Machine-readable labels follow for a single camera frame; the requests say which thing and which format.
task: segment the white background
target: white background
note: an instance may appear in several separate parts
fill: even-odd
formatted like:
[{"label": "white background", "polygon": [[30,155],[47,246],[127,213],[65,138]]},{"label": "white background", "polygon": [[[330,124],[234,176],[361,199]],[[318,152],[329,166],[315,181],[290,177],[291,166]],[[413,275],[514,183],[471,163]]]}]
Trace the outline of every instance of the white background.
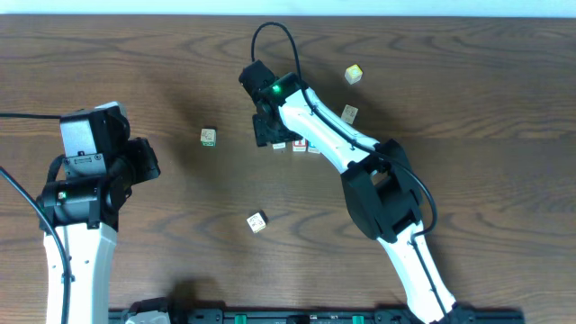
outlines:
[{"label": "white background", "polygon": [[576,0],[0,0],[0,13],[576,17]]}]

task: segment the wire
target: wire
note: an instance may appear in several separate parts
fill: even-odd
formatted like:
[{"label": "wire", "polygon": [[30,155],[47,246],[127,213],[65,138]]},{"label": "wire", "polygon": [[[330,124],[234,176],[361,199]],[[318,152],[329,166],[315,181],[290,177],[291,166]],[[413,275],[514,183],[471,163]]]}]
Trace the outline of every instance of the wire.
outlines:
[{"label": "wire", "polygon": [[58,252],[60,253],[60,258],[62,259],[62,270],[63,270],[63,279],[64,279],[64,293],[62,298],[62,324],[68,323],[68,312],[70,308],[70,260],[66,255],[66,250],[62,245],[62,241],[58,236],[58,233],[50,224],[48,219],[46,218],[46,214],[41,209],[41,207],[32,199],[29,193],[26,192],[24,188],[18,182],[12,178],[12,176],[0,166],[0,173],[2,176],[16,189],[18,193],[20,193],[24,199],[32,206],[32,208],[36,211],[38,218],[40,221],[46,226],[48,229],[49,234],[54,238],[56,242],[56,247],[58,248]]},{"label": "wire", "polygon": [[319,112],[318,107],[316,107],[316,105],[314,105],[311,102],[310,98],[308,97],[308,94],[306,93],[306,87],[307,86],[304,84],[304,82],[302,80],[302,72],[300,69],[300,60],[298,58],[298,50],[296,49],[296,44],[294,43],[294,39],[293,39],[292,35],[290,34],[290,32],[288,31],[288,29],[286,28],[286,26],[284,26],[283,24],[281,24],[279,22],[265,22],[265,23],[261,24],[256,29],[256,31],[254,32],[254,36],[252,37],[252,44],[250,46],[250,55],[252,58],[252,62],[255,61],[254,47],[256,45],[257,35],[263,28],[265,28],[266,26],[270,26],[270,25],[280,27],[286,33],[286,36],[288,36],[288,40],[290,40],[290,43],[292,44],[292,50],[294,52],[294,63],[296,64],[296,72],[297,72],[298,78],[301,82],[302,95],[304,97],[304,101],[306,101],[306,104],[310,107],[310,110],[312,111],[312,113],[316,113],[316,115],[324,123],[326,123],[336,134],[338,134],[344,140],[349,142],[353,147],[360,149],[360,150],[368,153],[371,156],[377,157],[377,158],[381,159],[384,163],[389,163],[391,166],[397,167],[402,172],[407,174],[410,178],[412,178],[418,184],[418,186],[420,187],[420,189],[422,190],[422,192],[426,196],[428,204],[430,205],[430,210],[432,211],[432,221],[430,222],[430,225],[427,228],[425,228],[425,229],[423,229],[417,233],[413,233],[410,236],[410,244],[414,247],[416,254],[418,256],[418,260],[419,260],[420,264],[422,265],[422,267],[424,268],[424,272],[425,272],[427,279],[430,283],[430,288],[436,297],[436,301],[440,305],[440,309],[442,310],[442,313],[444,314],[444,316],[446,316],[446,309],[444,307],[444,304],[440,300],[440,296],[438,295],[437,288],[434,285],[434,281],[432,280],[430,272],[428,271],[428,268],[426,267],[426,264],[424,263],[424,259],[422,258],[422,255],[421,255],[419,248],[418,248],[418,244],[416,242],[416,238],[418,236],[423,236],[423,235],[429,234],[430,232],[432,232],[432,230],[434,230],[434,228],[437,225],[438,211],[437,211],[437,207],[436,207],[436,202],[434,201],[434,197],[432,197],[432,193],[430,193],[430,191],[428,190],[426,185],[422,182],[422,180],[420,180],[420,178],[418,178],[418,176],[416,174],[414,174],[409,168],[404,166],[401,162],[399,162],[399,161],[395,160],[394,158],[389,157],[383,153],[377,152],[374,149],[367,148],[363,145],[358,144],[355,139],[350,138],[345,132],[343,132],[336,125],[334,125],[326,116],[324,116],[322,113]]},{"label": "wire", "polygon": [[34,113],[0,112],[0,117],[29,119],[60,119],[59,115],[39,115]]}]

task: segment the table top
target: table top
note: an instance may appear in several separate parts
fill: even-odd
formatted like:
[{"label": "table top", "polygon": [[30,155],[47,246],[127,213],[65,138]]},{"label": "table top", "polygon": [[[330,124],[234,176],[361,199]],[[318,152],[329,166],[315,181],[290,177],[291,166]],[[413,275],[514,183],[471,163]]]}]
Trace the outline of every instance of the table top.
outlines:
[{"label": "table top", "polygon": [[[392,263],[351,221],[321,155],[257,148],[238,82],[270,17],[2,16],[0,112],[123,103],[162,175],[121,210],[111,307],[372,308],[405,302]],[[302,74],[354,127],[395,138],[440,211],[427,243],[448,289],[529,323],[576,316],[576,21],[278,17]],[[277,29],[256,56],[294,71]],[[345,69],[362,80],[349,85]],[[203,147],[201,128],[216,126]],[[32,194],[63,152],[56,121],[0,120],[0,163]],[[32,209],[0,182],[0,322],[43,322],[47,266]],[[262,210],[256,235],[246,219]],[[425,217],[429,217],[424,206]]]}]

